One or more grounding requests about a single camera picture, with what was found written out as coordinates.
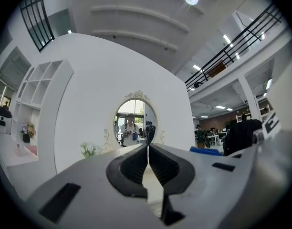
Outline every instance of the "brown wall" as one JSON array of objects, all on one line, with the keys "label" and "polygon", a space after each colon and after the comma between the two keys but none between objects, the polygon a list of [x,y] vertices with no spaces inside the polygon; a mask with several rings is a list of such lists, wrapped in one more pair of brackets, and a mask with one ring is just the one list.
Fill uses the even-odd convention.
[{"label": "brown wall", "polygon": [[[264,108],[267,106],[269,102],[266,100],[262,103],[259,104],[260,109]],[[221,130],[223,128],[226,128],[226,122],[230,120],[236,120],[237,115],[243,115],[246,113],[249,113],[249,107],[244,107],[242,109],[239,109],[237,111],[233,111],[224,115],[220,115],[217,117],[205,119],[205,120],[200,120],[200,125],[204,130],[210,130],[212,127],[217,128],[218,130]]]}]

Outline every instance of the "black metal railing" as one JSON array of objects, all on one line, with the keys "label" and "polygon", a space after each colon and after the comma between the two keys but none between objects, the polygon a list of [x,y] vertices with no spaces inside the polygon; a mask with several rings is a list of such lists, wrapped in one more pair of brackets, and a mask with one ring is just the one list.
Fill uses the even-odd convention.
[{"label": "black metal railing", "polygon": [[277,23],[281,23],[281,18],[282,13],[273,3],[270,4],[237,37],[235,37],[227,46],[217,53],[198,72],[185,81],[187,90],[189,91],[192,88],[199,87],[204,82],[208,81],[209,78],[217,75],[223,69],[238,60],[242,55],[250,50],[251,46],[254,46],[264,40],[270,30]]},{"label": "black metal railing", "polygon": [[38,50],[55,39],[46,16],[43,0],[23,0],[20,3],[25,26]]}]

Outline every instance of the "black vase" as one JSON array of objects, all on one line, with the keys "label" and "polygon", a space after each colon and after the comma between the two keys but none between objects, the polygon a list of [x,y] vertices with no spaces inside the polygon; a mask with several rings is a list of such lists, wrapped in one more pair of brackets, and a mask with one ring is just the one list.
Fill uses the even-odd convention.
[{"label": "black vase", "polygon": [[23,142],[25,143],[30,143],[31,142],[31,137],[28,134],[23,134]]}]

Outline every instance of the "flower arrangement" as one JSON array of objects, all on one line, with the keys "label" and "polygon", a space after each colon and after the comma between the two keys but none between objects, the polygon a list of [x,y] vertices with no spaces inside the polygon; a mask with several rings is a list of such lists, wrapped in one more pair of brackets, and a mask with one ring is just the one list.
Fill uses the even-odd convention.
[{"label": "flower arrangement", "polygon": [[24,122],[20,126],[20,132],[22,132],[23,134],[28,134],[31,138],[33,138],[33,136],[36,135],[35,125],[32,123]]},{"label": "flower arrangement", "polygon": [[99,147],[92,143],[82,143],[80,144],[80,147],[83,149],[81,152],[85,158],[91,157],[94,155],[99,155],[102,153],[103,148]]}]

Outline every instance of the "round mirror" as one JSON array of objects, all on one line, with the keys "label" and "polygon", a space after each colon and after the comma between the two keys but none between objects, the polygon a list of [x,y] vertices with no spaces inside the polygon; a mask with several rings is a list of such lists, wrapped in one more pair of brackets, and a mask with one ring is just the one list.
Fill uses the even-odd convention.
[{"label": "round mirror", "polygon": [[114,135],[120,146],[149,144],[156,133],[156,115],[142,100],[129,100],[118,110],[114,119]]}]

